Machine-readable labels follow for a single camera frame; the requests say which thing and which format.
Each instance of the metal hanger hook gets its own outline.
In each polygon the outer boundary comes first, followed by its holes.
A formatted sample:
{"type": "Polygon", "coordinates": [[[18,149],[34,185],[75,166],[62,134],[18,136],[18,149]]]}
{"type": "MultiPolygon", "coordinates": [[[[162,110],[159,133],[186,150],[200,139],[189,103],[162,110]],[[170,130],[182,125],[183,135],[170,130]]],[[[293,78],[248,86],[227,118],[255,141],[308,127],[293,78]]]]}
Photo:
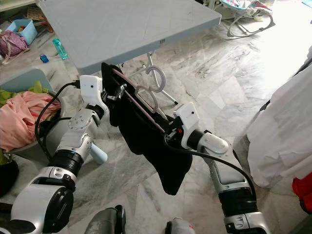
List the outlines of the metal hanger hook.
{"type": "Polygon", "coordinates": [[[157,67],[157,66],[150,66],[148,69],[146,69],[146,74],[149,74],[151,71],[153,71],[153,72],[155,72],[155,71],[157,71],[158,73],[159,73],[159,75],[160,75],[160,78],[161,78],[161,83],[160,83],[160,85],[159,85],[159,87],[158,87],[158,89],[153,89],[151,86],[149,87],[149,89],[151,90],[151,91],[153,91],[153,92],[155,92],[155,93],[159,93],[159,92],[161,92],[163,89],[164,89],[164,87],[165,87],[165,85],[166,85],[166,77],[165,77],[165,74],[164,74],[164,72],[159,68],[159,67],[157,67]]]}

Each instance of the blue storage box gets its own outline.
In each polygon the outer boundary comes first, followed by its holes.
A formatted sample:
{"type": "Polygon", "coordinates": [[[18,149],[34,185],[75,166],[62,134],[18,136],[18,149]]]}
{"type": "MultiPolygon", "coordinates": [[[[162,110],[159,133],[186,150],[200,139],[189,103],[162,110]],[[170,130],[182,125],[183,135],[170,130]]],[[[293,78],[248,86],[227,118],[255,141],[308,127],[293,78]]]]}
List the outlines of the blue storage box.
{"type": "Polygon", "coordinates": [[[25,37],[27,45],[30,45],[37,35],[37,30],[31,19],[16,19],[6,30],[10,30],[21,37],[25,37]],[[18,33],[21,26],[24,26],[25,28],[18,33]]]}

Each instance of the red object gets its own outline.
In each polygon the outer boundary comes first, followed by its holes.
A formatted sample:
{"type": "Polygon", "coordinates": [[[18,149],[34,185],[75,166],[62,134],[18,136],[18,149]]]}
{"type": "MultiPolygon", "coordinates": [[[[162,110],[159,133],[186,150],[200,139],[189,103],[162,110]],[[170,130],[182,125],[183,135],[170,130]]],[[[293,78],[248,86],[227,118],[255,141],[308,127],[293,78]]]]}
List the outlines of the red object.
{"type": "Polygon", "coordinates": [[[300,199],[301,208],[312,214],[312,173],[303,179],[293,179],[292,189],[300,199]]]}

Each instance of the pink cloth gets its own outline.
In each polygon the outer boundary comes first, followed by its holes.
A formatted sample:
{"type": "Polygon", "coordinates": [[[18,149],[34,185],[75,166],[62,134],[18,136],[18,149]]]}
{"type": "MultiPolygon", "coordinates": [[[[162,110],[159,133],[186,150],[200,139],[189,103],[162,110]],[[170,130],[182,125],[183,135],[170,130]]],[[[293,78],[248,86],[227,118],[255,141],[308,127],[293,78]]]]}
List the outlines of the pink cloth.
{"type": "MultiPolygon", "coordinates": [[[[35,142],[35,124],[42,109],[51,101],[48,94],[26,91],[0,108],[0,148],[10,151],[35,142]]],[[[60,109],[58,101],[44,112],[40,122],[60,109]]]]}

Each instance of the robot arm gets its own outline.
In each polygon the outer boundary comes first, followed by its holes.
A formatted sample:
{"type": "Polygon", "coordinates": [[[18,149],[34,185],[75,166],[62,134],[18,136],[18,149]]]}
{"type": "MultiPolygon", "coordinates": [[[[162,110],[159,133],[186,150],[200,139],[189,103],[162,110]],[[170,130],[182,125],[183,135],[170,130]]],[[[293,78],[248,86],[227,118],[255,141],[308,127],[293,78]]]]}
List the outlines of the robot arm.
{"type": "Polygon", "coordinates": [[[59,232],[69,221],[77,175],[86,157],[91,153],[97,163],[107,160],[93,143],[101,118],[108,116],[100,97],[102,79],[81,76],[80,89],[85,108],[70,119],[52,161],[17,196],[11,220],[0,233],[59,232]]]}
{"type": "MultiPolygon", "coordinates": [[[[229,142],[209,132],[198,130],[199,117],[192,103],[187,103],[174,113],[180,118],[183,128],[181,146],[194,149],[213,157],[223,159],[241,169],[229,142]]],[[[251,190],[246,178],[234,168],[221,162],[203,158],[210,168],[210,175],[218,193],[224,223],[228,233],[232,234],[270,234],[270,230],[259,212],[255,191],[251,190]]]]}

